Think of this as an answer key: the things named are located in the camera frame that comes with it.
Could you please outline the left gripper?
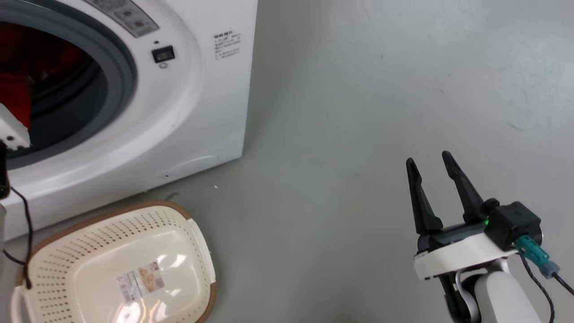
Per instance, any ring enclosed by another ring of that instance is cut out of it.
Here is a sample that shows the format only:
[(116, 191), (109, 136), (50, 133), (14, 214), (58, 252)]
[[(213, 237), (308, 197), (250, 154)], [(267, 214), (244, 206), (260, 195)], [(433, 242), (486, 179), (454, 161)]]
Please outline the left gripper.
[(0, 139), (12, 151), (30, 147), (27, 128), (3, 104), (0, 104)]

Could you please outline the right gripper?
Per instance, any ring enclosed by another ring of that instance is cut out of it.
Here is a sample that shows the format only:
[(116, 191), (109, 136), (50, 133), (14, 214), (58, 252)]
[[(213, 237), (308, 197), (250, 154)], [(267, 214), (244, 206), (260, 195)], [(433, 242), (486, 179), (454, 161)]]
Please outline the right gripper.
[(443, 223), (432, 210), (422, 187), (422, 176), (412, 158), (406, 160), (409, 192), (417, 241), (414, 269), (420, 280), (442, 274), (457, 272), (492, 262), (517, 253), (516, 249), (500, 249), (484, 233), (488, 215), (481, 206), (484, 203), (473, 184), (449, 151), (442, 152), (448, 176), (457, 187), (463, 206), (465, 223), (443, 229)]

